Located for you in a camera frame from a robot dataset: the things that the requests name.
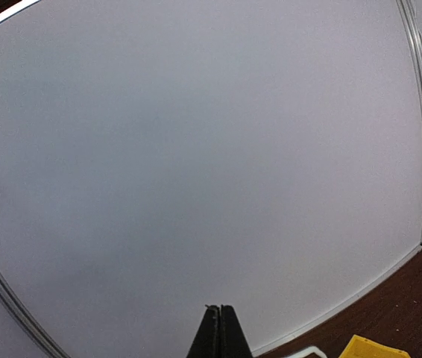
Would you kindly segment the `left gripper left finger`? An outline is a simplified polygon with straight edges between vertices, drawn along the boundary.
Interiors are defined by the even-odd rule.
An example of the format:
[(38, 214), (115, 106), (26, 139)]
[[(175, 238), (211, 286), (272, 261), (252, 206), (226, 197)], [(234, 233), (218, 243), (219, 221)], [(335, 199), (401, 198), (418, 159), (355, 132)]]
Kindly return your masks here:
[(186, 358), (219, 356), (219, 307), (207, 306)]

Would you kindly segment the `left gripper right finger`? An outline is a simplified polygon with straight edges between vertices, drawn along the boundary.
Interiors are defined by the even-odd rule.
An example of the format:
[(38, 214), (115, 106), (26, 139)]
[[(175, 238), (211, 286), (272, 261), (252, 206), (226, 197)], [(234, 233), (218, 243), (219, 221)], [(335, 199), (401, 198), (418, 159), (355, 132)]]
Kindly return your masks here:
[(236, 311), (230, 305), (221, 306), (220, 354), (223, 358), (252, 358)]

